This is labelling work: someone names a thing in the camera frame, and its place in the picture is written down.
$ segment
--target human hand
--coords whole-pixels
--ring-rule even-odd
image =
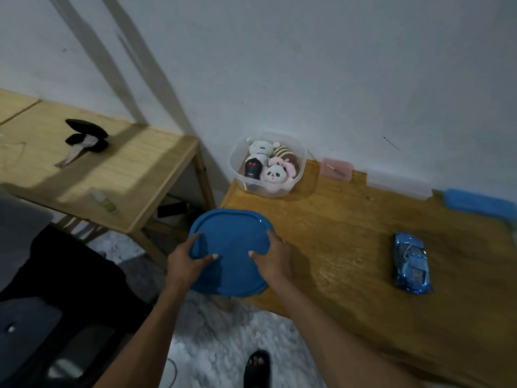
[[[192,235],[188,240],[179,244],[174,251],[169,254],[167,268],[167,278],[165,287],[179,287],[187,291],[201,274],[201,270],[216,260],[216,254],[209,254],[203,259],[193,260],[189,256],[189,250],[194,245],[199,232]]]
[[[278,282],[289,280],[293,276],[291,247],[272,231],[268,230],[267,236],[270,246],[265,255],[258,254],[253,250],[250,250],[248,254],[255,261],[262,278],[270,287],[274,288]]]

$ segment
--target plastic box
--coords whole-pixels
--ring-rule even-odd
[[[401,195],[419,200],[426,200],[433,195],[433,190],[426,182],[384,173],[378,170],[368,170],[366,174],[366,185],[400,193]]]
[[[298,157],[298,174],[291,182],[285,183],[271,183],[260,181],[259,179],[245,177],[239,173],[243,166],[244,160],[250,155],[249,145],[246,143],[246,139],[251,137],[255,140],[265,140],[270,143],[279,142],[280,144],[289,147],[293,153]],[[263,196],[266,198],[281,198],[287,195],[291,189],[300,181],[303,170],[305,169],[305,163],[307,162],[307,149],[303,147],[297,140],[292,137],[282,135],[275,132],[262,132],[253,133],[248,136],[242,136],[235,144],[230,156],[229,165],[232,168],[233,175],[237,180],[237,184],[241,189],[255,195]]]

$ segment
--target small bottle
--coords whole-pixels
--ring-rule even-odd
[[[96,202],[102,205],[106,209],[106,211],[113,212],[115,209],[117,209],[115,204],[113,204],[111,200],[108,199],[106,195],[102,193],[100,190],[90,188],[88,189],[88,193],[95,199]]]

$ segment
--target blue plastic lid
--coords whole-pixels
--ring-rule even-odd
[[[190,249],[191,258],[200,259],[207,254],[218,254],[219,257],[203,269],[192,289],[230,297],[262,293],[267,283],[248,251],[267,253],[266,230],[273,231],[271,223],[253,211],[218,208],[197,218],[189,233],[191,236],[200,232]]]

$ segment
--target black chair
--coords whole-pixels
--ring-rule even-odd
[[[9,344],[12,352],[22,351],[24,332],[36,330],[44,316],[55,319],[57,311],[61,317],[16,370],[3,373],[0,388],[93,386],[152,310],[129,289],[119,267],[52,225],[33,240],[29,260],[0,292],[0,310],[2,304],[13,316],[0,320],[7,321],[0,326],[0,347]],[[8,355],[5,349],[1,354]]]

